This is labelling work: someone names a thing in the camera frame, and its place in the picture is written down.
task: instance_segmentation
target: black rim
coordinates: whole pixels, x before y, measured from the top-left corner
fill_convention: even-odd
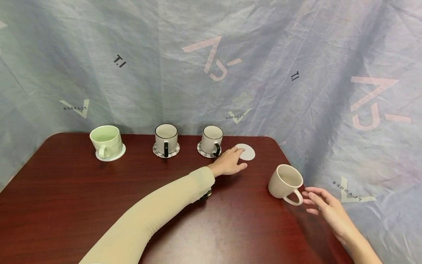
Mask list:
[[[159,135],[157,135],[157,128],[158,128],[159,126],[161,126],[161,125],[171,125],[171,126],[173,126],[173,127],[176,129],[176,134],[174,134],[174,136],[171,136],[171,137],[169,137],[169,138],[163,138],[163,137],[160,137]],[[172,138],[174,138],[174,137],[177,135],[177,133],[179,132],[179,131],[177,130],[177,127],[176,127],[175,125],[168,124],[168,123],[161,124],[161,125],[158,125],[158,126],[155,128],[155,131],[154,131],[155,135],[156,135],[157,137],[161,138],[161,139],[172,139]]]
[[[219,128],[218,126],[216,126],[216,125],[208,125],[208,126],[206,126],[206,127],[204,127],[204,130],[202,130],[202,134],[204,134],[207,138],[209,138],[209,139],[213,139],[213,138],[210,138],[209,136],[207,136],[206,134],[205,134],[205,128],[207,128],[207,127],[209,127],[209,126],[215,126],[216,128],[218,128],[219,130],[221,130],[221,137],[219,137],[219,138],[217,138],[217,139],[220,139],[220,138],[222,138],[223,136],[224,136],[224,131],[221,129],[221,128]]]

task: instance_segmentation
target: hand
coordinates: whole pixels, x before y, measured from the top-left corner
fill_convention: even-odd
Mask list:
[[[322,214],[343,245],[348,246],[351,240],[360,236],[358,229],[350,220],[341,202],[329,192],[321,188],[306,187],[302,194],[304,197],[308,197],[308,199],[303,200],[304,204],[316,205],[320,208],[320,210],[308,208],[306,211],[314,215]]]
[[[213,172],[214,177],[217,178],[220,175],[232,175],[246,169],[248,166],[246,163],[242,163],[240,165],[237,164],[243,151],[245,151],[245,149],[232,147],[221,154],[214,163],[208,165]]]

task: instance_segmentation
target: coaster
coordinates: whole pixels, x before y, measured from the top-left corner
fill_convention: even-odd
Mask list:
[[[169,153],[167,158],[171,158],[171,157],[176,156],[177,153],[179,153],[179,151],[180,151],[180,144],[177,143],[176,150],[173,151],[172,153]],[[166,157],[164,157],[163,153],[161,153],[157,150],[157,144],[156,143],[154,143],[154,145],[152,146],[152,152],[159,158],[166,158]]]
[[[98,151],[95,152],[95,156],[97,157],[97,159],[99,159],[100,161],[115,161],[116,159],[118,159],[119,157],[122,157],[123,154],[126,152],[126,146],[122,143],[122,151],[120,152],[120,154],[118,154],[116,157],[112,157],[112,158],[100,158],[100,155],[98,155]]]
[[[237,144],[236,147],[238,149],[245,149],[243,153],[240,155],[240,159],[244,161],[251,161],[255,158],[255,150],[246,144]]]
[[[201,141],[199,141],[198,145],[196,145],[196,150],[198,151],[199,154],[201,154],[201,156],[203,156],[205,158],[216,158],[216,156],[214,156],[214,154],[206,153],[205,151],[203,151],[201,149]]]

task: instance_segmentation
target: table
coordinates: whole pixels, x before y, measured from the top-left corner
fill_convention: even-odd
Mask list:
[[[122,135],[125,155],[95,158],[86,133],[48,138],[0,193],[0,262],[74,264],[133,204],[212,162],[196,151],[199,136],[179,136],[180,153],[152,153],[154,135]],[[268,181],[289,164],[268,137],[225,136],[222,149],[245,143],[255,159],[221,176],[205,202],[187,206],[145,249],[144,264],[353,263],[327,224],[272,197]]]

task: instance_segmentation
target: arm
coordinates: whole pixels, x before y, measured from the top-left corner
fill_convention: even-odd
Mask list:
[[[320,208],[320,210],[308,208],[306,211],[324,217],[337,239],[350,250],[355,264],[382,264],[369,242],[354,226],[339,200],[326,190],[315,187],[306,187],[302,194],[309,197],[304,199],[304,204]]]
[[[127,210],[79,264],[137,264],[152,235],[188,204],[205,195],[219,175],[246,168],[237,165],[244,149],[227,150],[213,164],[161,187]]]
[[[346,241],[355,264],[382,264],[369,242],[359,232]]]

